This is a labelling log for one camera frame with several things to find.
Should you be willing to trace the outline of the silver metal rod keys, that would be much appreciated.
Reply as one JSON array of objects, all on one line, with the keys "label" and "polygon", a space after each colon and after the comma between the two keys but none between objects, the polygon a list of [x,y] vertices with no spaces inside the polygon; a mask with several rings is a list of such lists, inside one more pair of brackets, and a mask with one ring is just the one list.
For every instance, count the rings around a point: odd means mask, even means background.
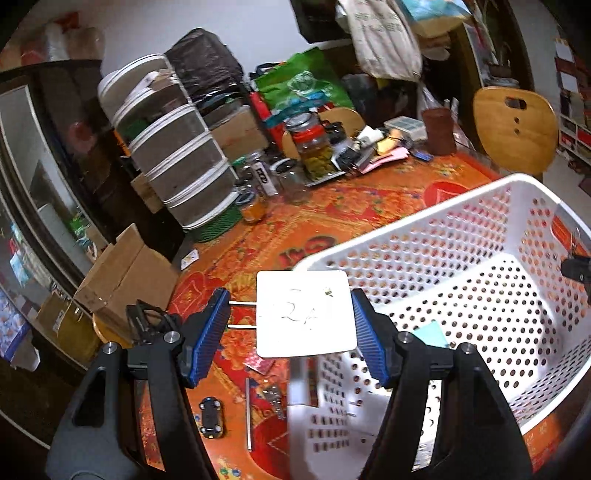
[{"label": "silver metal rod keys", "polygon": [[264,420],[273,419],[287,428],[287,412],[284,407],[283,390],[277,382],[263,380],[257,384],[252,378],[245,379],[245,445],[254,451],[254,428]]}]

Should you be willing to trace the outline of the brown cardboard box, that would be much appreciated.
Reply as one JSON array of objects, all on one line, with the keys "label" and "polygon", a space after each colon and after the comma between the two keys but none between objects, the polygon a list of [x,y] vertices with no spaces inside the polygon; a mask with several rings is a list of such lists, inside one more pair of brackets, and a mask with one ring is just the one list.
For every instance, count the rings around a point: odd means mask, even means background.
[{"label": "brown cardboard box", "polygon": [[96,314],[120,336],[131,335],[126,307],[141,300],[166,308],[178,270],[148,247],[135,225],[128,226],[95,261],[74,294],[74,299]]}]

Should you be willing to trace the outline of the empty glass jar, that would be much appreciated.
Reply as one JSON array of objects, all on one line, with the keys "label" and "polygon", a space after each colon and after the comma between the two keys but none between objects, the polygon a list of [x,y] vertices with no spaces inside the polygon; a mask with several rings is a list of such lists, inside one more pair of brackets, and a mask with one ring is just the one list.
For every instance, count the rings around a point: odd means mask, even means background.
[{"label": "empty glass jar", "polygon": [[308,202],[310,192],[305,186],[304,178],[301,177],[301,170],[297,161],[286,159],[276,167],[276,176],[279,178],[280,186],[283,188],[283,198],[287,203],[298,205]]}]

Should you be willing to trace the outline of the white square power adapter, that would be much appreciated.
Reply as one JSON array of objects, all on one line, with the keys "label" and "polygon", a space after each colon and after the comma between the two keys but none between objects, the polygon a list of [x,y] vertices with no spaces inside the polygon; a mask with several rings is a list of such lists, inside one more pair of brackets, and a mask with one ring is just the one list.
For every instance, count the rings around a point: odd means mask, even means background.
[{"label": "white square power adapter", "polygon": [[348,276],[332,271],[260,271],[254,301],[256,353],[264,359],[311,357],[356,349]]}]

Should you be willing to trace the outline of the white perforated plastic basket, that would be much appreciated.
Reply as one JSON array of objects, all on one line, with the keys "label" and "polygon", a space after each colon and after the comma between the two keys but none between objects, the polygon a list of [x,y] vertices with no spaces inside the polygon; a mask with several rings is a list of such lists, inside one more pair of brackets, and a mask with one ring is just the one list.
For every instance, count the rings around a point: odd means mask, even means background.
[{"label": "white perforated plastic basket", "polygon": [[[540,469],[574,430],[590,387],[590,306],[565,278],[590,229],[543,184],[515,174],[311,255],[301,272],[341,270],[402,331],[437,325],[474,344]],[[290,363],[290,475],[353,479],[390,399],[359,352]]]}]

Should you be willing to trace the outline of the green shopping bag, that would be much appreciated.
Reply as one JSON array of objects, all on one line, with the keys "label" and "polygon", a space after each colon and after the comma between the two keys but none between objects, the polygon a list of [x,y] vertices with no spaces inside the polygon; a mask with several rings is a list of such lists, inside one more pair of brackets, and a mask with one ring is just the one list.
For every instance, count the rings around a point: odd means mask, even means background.
[{"label": "green shopping bag", "polygon": [[353,108],[346,89],[322,50],[318,47],[294,54],[254,81],[256,89],[273,113],[297,101],[325,94],[335,107]]}]

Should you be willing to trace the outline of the teal USB charger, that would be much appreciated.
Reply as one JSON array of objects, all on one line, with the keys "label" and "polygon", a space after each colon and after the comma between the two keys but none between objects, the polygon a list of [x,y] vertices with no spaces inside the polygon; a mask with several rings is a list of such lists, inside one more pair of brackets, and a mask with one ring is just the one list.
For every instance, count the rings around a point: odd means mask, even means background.
[{"label": "teal USB charger", "polygon": [[448,348],[446,336],[436,321],[432,321],[414,331],[414,335],[428,346]]}]

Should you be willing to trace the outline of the left wooden chair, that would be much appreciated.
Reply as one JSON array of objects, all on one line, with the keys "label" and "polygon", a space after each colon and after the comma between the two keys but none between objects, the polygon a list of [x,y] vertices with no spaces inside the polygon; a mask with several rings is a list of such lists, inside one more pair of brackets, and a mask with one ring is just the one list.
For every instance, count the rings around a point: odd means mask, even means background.
[{"label": "left wooden chair", "polygon": [[97,313],[92,314],[92,327],[103,344],[115,342],[124,349],[131,348],[132,343],[130,339],[122,335],[117,329],[111,328]]}]

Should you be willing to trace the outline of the beige canvas tote bag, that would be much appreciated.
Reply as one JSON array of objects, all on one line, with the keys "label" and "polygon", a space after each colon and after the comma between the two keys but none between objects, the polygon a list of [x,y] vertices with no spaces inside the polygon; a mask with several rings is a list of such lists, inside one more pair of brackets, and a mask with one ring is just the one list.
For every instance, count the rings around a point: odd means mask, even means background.
[{"label": "beige canvas tote bag", "polygon": [[423,62],[419,43],[397,1],[339,1],[356,59],[374,78],[418,82]]}]

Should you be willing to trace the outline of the far wooden chair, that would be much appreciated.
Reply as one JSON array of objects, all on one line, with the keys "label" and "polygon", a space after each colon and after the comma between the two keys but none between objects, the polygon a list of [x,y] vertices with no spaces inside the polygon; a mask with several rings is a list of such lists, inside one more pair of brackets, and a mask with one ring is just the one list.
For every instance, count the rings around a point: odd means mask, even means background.
[{"label": "far wooden chair", "polygon": [[[320,120],[322,126],[341,123],[348,137],[356,137],[366,127],[366,122],[363,121],[362,116],[356,110],[347,107],[335,107],[322,111],[318,113],[318,120]],[[287,158],[300,159],[300,154],[298,154],[289,132],[283,133],[280,146]]]}]

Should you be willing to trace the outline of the wooden chair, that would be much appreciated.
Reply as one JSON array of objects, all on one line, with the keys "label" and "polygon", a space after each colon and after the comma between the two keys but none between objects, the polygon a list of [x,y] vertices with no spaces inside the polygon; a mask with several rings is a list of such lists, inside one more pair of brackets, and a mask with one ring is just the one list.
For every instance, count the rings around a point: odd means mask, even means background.
[{"label": "wooden chair", "polygon": [[122,335],[117,329],[111,328],[97,313],[92,314],[92,327],[103,344],[115,342],[124,349],[131,348],[132,343],[130,339]]},{"label": "wooden chair", "polygon": [[[366,127],[366,122],[363,121],[362,116],[356,110],[347,107],[335,107],[322,111],[318,113],[318,120],[320,120],[322,126],[341,123],[348,137],[356,137]],[[298,154],[289,132],[283,133],[280,146],[287,158],[300,159],[300,154]]]},{"label": "wooden chair", "polygon": [[473,99],[476,131],[499,169],[538,180],[554,161],[558,119],[548,100],[528,90],[489,86]]}]

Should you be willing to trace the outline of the brown ceramic mug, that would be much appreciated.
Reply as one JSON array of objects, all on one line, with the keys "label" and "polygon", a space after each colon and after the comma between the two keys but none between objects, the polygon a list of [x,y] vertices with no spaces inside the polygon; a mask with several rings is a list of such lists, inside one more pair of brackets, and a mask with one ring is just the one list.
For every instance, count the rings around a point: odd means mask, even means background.
[{"label": "brown ceramic mug", "polygon": [[435,156],[455,154],[457,147],[451,110],[445,107],[426,109],[422,112],[422,119],[430,153]]}]

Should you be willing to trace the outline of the black folding phone stand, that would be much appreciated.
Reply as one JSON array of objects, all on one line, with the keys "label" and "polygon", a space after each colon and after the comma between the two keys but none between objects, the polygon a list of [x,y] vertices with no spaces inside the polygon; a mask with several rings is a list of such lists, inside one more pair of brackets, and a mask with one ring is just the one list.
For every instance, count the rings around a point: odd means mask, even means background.
[{"label": "black folding phone stand", "polygon": [[158,335],[177,330],[182,323],[180,315],[169,313],[142,300],[127,305],[125,314],[133,346],[151,344]]}]

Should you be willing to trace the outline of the black car key fob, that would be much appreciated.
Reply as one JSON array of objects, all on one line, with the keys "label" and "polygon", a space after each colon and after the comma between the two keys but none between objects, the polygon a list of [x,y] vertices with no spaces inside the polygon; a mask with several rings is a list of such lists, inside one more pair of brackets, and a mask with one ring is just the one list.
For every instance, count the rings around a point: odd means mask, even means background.
[{"label": "black car key fob", "polygon": [[207,439],[221,439],[225,434],[223,405],[216,397],[208,396],[199,403],[199,430]]}]

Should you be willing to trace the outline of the right wooden chair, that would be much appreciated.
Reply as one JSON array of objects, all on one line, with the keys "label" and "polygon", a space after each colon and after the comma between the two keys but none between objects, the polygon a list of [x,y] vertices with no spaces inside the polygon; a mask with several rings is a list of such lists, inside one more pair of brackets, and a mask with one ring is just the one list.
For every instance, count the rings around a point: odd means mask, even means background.
[{"label": "right wooden chair", "polygon": [[558,119],[548,100],[528,90],[489,86],[473,99],[476,131],[499,169],[538,180],[554,161]]}]

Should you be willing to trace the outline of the black bag on shelf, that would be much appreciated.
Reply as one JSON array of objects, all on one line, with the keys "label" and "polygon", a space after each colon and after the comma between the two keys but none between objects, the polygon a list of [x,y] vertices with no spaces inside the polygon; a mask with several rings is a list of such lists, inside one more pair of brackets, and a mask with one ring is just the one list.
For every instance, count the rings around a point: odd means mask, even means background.
[{"label": "black bag on shelf", "polygon": [[242,65],[217,35],[202,28],[189,31],[164,55],[193,102],[243,81]]}]

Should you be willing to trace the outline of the blue printed tote bag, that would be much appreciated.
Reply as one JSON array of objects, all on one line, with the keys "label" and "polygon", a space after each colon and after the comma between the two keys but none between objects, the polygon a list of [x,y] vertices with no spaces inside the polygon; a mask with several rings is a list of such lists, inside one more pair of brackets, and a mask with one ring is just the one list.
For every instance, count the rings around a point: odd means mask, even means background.
[{"label": "blue printed tote bag", "polygon": [[472,18],[464,1],[401,0],[398,4],[413,32],[426,39],[443,36]]}]

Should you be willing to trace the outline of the stacked mesh drawer tower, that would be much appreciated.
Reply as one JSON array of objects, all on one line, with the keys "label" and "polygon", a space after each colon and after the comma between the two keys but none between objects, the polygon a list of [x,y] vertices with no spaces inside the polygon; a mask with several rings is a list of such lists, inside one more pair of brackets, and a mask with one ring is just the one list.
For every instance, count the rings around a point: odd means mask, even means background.
[{"label": "stacked mesh drawer tower", "polygon": [[184,230],[235,202],[238,175],[162,54],[106,75],[98,100],[148,186]]}]

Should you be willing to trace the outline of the orange honey jar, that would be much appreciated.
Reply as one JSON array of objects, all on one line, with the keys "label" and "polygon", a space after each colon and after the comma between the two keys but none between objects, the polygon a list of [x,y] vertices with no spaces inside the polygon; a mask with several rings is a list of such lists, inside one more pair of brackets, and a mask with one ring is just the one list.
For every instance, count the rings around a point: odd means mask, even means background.
[{"label": "orange honey jar", "polygon": [[266,204],[252,191],[239,194],[235,205],[247,224],[259,223],[266,216]]}]

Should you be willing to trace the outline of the pickle jar red lid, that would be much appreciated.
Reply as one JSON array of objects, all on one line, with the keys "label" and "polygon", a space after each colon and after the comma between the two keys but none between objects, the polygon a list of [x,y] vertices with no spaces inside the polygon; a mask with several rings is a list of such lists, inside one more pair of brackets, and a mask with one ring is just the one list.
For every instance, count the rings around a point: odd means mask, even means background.
[{"label": "pickle jar red lid", "polygon": [[311,181],[318,181],[338,172],[332,162],[332,144],[322,125],[291,134],[295,148],[300,155],[304,171]]}]

